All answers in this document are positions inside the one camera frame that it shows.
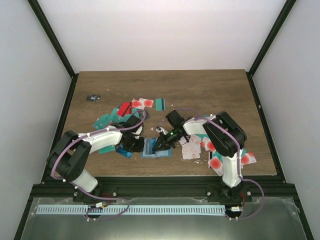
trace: wooden table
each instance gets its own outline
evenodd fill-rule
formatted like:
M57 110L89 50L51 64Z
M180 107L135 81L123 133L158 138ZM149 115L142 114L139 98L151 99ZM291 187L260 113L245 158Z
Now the wooden table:
M87 95L101 95L99 101L86 101ZM97 118L111 113L123 102L139 98L164 98L166 111L147 108L151 118L144 122L146 138L157 137L155 127L167 113L177 108L193 108L203 115L226 111L247 134L245 149L257 163L245 165L244 175L276 175L264 130L244 70L163 70L80 72L64 131L92 132ZM183 117L193 112L181 111ZM165 122L167 130L171 126ZM172 157L129 159L115 151L92 153L85 168L94 176L212 176L208 152L201 147L200 159L183 160L181 146Z

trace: white perforated rail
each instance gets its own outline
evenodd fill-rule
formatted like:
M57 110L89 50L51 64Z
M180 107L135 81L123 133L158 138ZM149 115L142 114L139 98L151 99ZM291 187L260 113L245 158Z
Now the white perforated rail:
M101 215L115 215L127 206L109 205L103 210L95 209L89 213ZM84 215L88 211L87 205L39 205L38 215ZM124 215L206 215L224 216L224 205L131 205Z

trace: wooden tabletop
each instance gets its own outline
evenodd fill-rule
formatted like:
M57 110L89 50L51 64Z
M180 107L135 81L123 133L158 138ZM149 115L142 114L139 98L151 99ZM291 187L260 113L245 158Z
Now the wooden tabletop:
M88 95L101 95L99 101L86 101ZM253 152L257 163L245 165L244 175L276 175L268 143L244 70L163 70L163 71L88 71L80 72L64 131L94 131L97 118L113 108L139 98L164 98L166 111L156 111L156 103L147 108L150 118L144 122L143 137L159 134L155 127L167 113L192 108L203 115L226 111L246 132L245 149ZM183 117L193 112L180 111ZM165 122L165 129L171 126ZM94 176L215 176L208 168L208 152L201 147L200 159L183 160L181 146L172 157L142 158L134 153L126 158L113 151L93 152L85 168Z

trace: gray wall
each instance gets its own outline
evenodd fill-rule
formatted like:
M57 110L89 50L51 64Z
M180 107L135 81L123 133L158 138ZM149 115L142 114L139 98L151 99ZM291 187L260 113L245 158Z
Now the gray wall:
M39 0L78 71L249 70L285 0Z
M40 182L70 77L26 0L0 1L0 238Z
M320 1L297 1L254 82L285 176L320 239Z

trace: black metal frame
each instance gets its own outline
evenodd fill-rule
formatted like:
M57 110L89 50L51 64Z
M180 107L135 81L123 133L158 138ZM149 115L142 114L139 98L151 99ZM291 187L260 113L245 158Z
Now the black metal frame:
M48 38L50 39L53 47L58 53L63 65L71 77L70 87L67 97L63 106L58 127L52 142L52 147L56 145L60 139L63 128L68 115L70 103L76 87L79 74L73 71L56 35L54 34L50 24L42 11L37 0L28 0L35 15L45 30ZM303 229L307 239L313 240L313 236L300 203L294 184L286 183L284 172L279 161L277 151L272 140L270 130L266 121L266 117L261 107L258 93L253 81L253 75L257 71L260 63L266 55L269 47L279 32L281 26L289 15L290 10L294 6L296 0L287 0L284 4L279 16L277 17L270 33L268 34L259 54L257 55L252 67L247 72L247 78L251 87L252 95L259 113L264 133L270 148L271 156L276 168L277 175L274 176L246 176L246 178L257 181L263 188L267 197L292 197L295 205L299 208L299 217L301 219ZM46 167L42 176L42 184L33 186L30 197L27 201L23 216L18 226L14 239L20 239L25 227L25 223L31 208L33 198L73 198L75 189L71 184L58 182L50 176L51 169ZM117 196L120 198L156 198L156 197L192 197L192 198L207 198L208 188L212 185L220 186L221 178L218 176L168 176L168 177L97 177L98 181L104 186L112 186L117 191ZM260 190L254 185L249 184L251 195L259 197Z

